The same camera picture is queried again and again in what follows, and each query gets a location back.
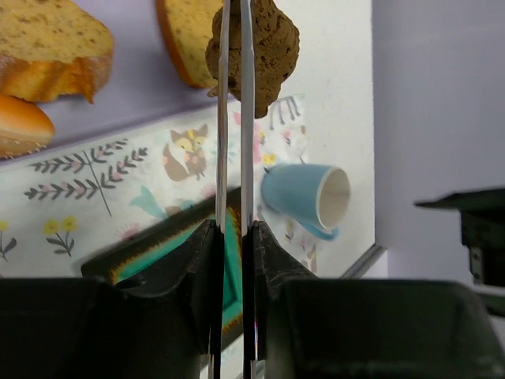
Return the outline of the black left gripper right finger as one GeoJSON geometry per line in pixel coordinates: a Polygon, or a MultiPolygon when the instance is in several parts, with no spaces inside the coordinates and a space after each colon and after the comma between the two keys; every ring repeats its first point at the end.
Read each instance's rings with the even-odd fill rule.
{"type": "Polygon", "coordinates": [[[485,300],[460,283],[321,279],[254,225],[258,357],[269,378],[501,378],[485,300]]]}

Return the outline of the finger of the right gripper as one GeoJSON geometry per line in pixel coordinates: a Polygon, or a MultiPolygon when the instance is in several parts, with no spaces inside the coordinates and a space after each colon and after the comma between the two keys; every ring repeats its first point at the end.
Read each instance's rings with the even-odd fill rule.
{"type": "Polygon", "coordinates": [[[453,193],[433,201],[417,201],[414,205],[458,211],[461,244],[469,252],[469,271],[473,282],[488,287],[504,287],[503,189],[453,193]]]}

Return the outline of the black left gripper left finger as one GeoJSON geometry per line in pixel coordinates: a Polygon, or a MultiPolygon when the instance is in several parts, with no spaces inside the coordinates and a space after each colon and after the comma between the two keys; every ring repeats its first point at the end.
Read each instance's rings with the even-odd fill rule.
{"type": "Polygon", "coordinates": [[[112,285],[3,279],[4,378],[197,378],[208,349],[214,223],[112,285]]]}

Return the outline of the metal serving tongs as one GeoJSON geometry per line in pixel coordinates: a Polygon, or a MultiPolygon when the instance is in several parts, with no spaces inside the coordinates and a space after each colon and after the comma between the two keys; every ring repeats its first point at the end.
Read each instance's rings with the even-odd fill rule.
{"type": "MultiPolygon", "coordinates": [[[[223,3],[218,60],[218,132],[215,195],[215,222],[218,228],[218,261],[224,262],[226,223],[228,92],[230,26],[234,4],[223,3]]],[[[253,246],[253,134],[255,120],[255,53],[253,12],[250,1],[238,2],[241,37],[241,268],[243,301],[243,378],[256,377],[256,300],[253,246]]]]}

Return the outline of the brown chocolate croissant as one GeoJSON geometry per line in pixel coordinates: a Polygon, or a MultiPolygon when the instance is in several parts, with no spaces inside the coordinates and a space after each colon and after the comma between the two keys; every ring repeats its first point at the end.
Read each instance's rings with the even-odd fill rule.
{"type": "MultiPolygon", "coordinates": [[[[252,32],[255,55],[255,118],[267,115],[279,96],[282,83],[293,73],[299,55],[299,31],[272,0],[252,3],[252,32]]],[[[241,100],[241,14],[240,3],[231,2],[229,27],[228,89],[241,100]]]]}

